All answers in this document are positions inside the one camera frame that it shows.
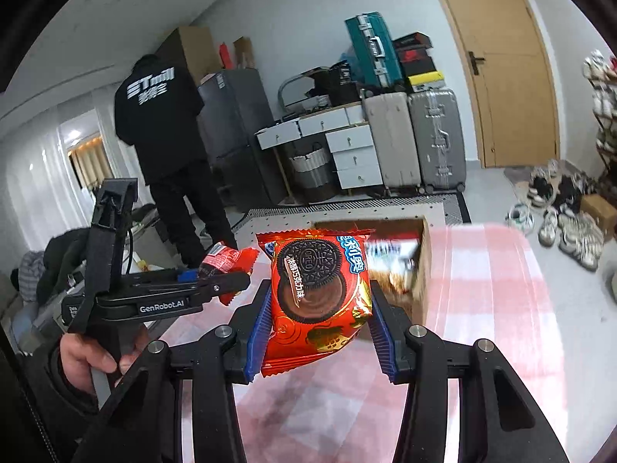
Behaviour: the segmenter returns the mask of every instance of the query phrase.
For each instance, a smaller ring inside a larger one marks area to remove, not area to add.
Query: tablecloth
[[[563,348],[547,286],[527,240],[501,225],[430,231],[433,264],[427,327],[445,340],[471,345],[493,340],[544,411],[562,444],[567,410]],[[212,302],[180,317],[163,335],[169,345],[198,339],[226,323],[252,300],[270,266],[258,262],[251,287],[229,308]],[[190,382],[183,394],[184,461],[192,459]],[[392,461],[406,386],[381,373],[370,340],[249,386],[234,385],[238,421],[249,463]],[[447,462],[457,461],[459,399],[448,395]]]

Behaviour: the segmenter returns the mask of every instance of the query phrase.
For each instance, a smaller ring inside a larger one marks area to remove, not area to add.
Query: trash can
[[[332,153],[318,148],[307,155],[289,159],[294,168],[295,182],[302,189],[307,202],[323,202],[338,192],[332,171]]]

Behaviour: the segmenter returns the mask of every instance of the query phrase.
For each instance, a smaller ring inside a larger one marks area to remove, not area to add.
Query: hand
[[[132,366],[137,357],[150,342],[145,325],[141,325],[135,337],[133,352],[120,358],[122,375]],[[78,390],[94,395],[94,385],[90,368],[94,367],[105,374],[111,374],[118,364],[112,355],[97,340],[80,334],[64,334],[60,339],[60,360],[64,376]]]

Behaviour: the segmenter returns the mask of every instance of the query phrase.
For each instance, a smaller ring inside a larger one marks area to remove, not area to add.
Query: chocolate cookie
[[[289,242],[276,260],[276,268],[282,280],[289,281],[285,258],[292,257],[300,268],[302,283],[306,289],[328,284],[341,272],[340,249],[327,240],[307,239]]]
[[[345,302],[347,286],[343,276],[338,273],[329,283],[321,287],[304,290],[304,296],[296,304],[289,281],[281,279],[278,283],[278,303],[285,315],[300,323],[319,323],[332,317]]]

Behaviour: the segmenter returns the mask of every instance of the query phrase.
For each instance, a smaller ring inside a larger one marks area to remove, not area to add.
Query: black hoodie
[[[196,116],[204,107],[189,72],[144,55],[115,93],[116,135],[135,146],[146,184],[206,158]]]

